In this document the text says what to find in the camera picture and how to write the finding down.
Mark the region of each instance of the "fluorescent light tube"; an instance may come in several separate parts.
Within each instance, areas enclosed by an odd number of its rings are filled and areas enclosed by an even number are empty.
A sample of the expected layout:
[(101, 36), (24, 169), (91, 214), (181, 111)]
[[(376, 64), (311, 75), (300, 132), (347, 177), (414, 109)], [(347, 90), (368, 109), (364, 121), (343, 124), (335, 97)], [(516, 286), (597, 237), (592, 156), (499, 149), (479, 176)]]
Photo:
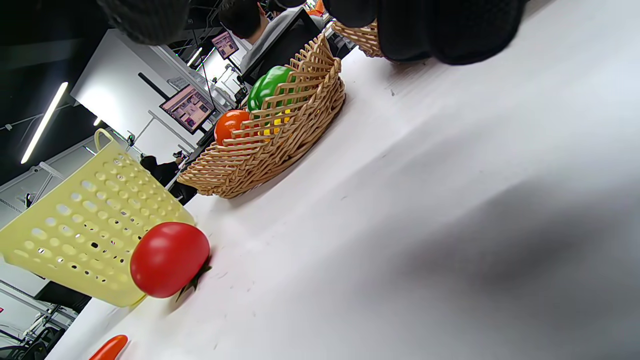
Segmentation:
[(196, 58), (200, 54), (200, 51), (202, 51), (202, 48), (199, 48), (198, 51), (196, 51), (196, 53), (193, 55), (191, 60), (189, 60), (189, 62), (187, 63), (187, 66), (191, 66), (191, 64), (196, 60)]
[(65, 93), (65, 90), (67, 89), (67, 85), (69, 85), (69, 83), (67, 82), (62, 83), (60, 85), (60, 88), (58, 89), (58, 92), (56, 92), (56, 96), (53, 97), (53, 100), (51, 101), (51, 105), (49, 105), (47, 112), (44, 113), (44, 116), (42, 117), (42, 121), (40, 121), (40, 125), (38, 125), (38, 129), (36, 129), (36, 133), (33, 134), (31, 142), (27, 147), (27, 151), (24, 152), (22, 161), (20, 161), (21, 164), (24, 164), (25, 162), (27, 162), (27, 160), (31, 156), (33, 149), (36, 147), (38, 140), (42, 136), (42, 132), (44, 131), (44, 128), (47, 127), (47, 124), (49, 123), (49, 120), (51, 120), (51, 116), (53, 115), (53, 112), (56, 111), (56, 107), (58, 106), (60, 99), (62, 99), (62, 95)]

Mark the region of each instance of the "gray shirt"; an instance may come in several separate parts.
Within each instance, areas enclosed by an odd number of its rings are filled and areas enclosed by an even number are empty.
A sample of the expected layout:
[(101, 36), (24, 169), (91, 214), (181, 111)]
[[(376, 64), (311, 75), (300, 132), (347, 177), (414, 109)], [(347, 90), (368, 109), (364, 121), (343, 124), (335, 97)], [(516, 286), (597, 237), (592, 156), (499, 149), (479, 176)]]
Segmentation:
[[(266, 28), (264, 28), (264, 32), (262, 36), (256, 41), (251, 50), (249, 50), (245, 55), (242, 61), (240, 62), (240, 71), (245, 72), (246, 68), (251, 65), (251, 62), (258, 57), (258, 55), (262, 52), (262, 50), (275, 41), (277, 35), (282, 31), (283, 28), (287, 26), (287, 23), (291, 20), (292, 17), (296, 15), (298, 9), (286, 9), (282, 12), (278, 17), (273, 19)], [(311, 16), (311, 19), (315, 22), (318, 28), (324, 27), (324, 21), (322, 18), (317, 16)]]

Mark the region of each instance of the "white table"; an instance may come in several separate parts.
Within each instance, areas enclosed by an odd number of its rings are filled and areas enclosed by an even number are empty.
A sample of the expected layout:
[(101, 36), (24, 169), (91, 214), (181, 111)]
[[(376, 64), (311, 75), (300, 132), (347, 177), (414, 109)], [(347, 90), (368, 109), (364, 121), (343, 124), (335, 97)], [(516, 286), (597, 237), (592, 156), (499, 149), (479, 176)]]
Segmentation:
[(130, 313), (93, 300), (47, 359), (116, 334), (123, 360), (632, 358), (638, 13), (551, 1), (466, 67), (355, 51), (308, 156), (188, 204), (218, 249), (198, 291)]

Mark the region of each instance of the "wicker basket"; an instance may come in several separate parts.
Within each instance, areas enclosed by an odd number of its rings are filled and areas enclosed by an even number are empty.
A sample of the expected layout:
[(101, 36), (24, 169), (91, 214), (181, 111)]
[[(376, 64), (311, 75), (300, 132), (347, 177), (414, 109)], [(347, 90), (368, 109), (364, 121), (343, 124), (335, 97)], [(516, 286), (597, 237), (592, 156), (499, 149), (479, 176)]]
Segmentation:
[(378, 40), (378, 21), (375, 20), (364, 28), (347, 28), (339, 22), (333, 23), (333, 30), (353, 41), (360, 50), (370, 58), (382, 58), (380, 41)]
[(319, 35), (289, 67), (289, 82), (275, 92), (283, 94), (265, 99), (262, 110), (251, 112), (254, 120), (243, 122), (225, 146), (208, 147), (179, 182), (231, 199), (274, 178), (315, 144), (344, 102), (340, 59)]

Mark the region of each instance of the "monitor screen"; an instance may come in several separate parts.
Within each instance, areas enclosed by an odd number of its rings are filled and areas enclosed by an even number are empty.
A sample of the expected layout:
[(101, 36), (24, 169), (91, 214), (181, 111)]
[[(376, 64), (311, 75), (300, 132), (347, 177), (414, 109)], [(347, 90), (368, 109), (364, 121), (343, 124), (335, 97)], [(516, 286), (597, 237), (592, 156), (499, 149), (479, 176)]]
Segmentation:
[(233, 55), (233, 53), (239, 49), (236, 41), (231, 37), (231, 34), (228, 31), (216, 36), (211, 40), (211, 42), (224, 60), (229, 59), (229, 56)]
[(178, 91), (171, 99), (162, 103), (160, 108), (191, 134), (195, 133), (215, 110), (211, 101), (199, 93), (193, 85), (187, 85)]

